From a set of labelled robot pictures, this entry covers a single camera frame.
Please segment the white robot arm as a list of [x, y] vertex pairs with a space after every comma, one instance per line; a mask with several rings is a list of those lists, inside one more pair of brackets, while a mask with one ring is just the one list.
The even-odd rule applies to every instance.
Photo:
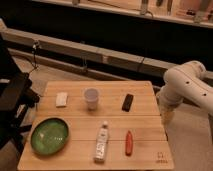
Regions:
[[189, 61], [168, 69], [163, 76], [165, 85], [157, 93], [162, 122], [169, 124], [174, 109], [186, 98], [206, 110], [213, 117], [213, 87], [203, 81], [205, 66]]

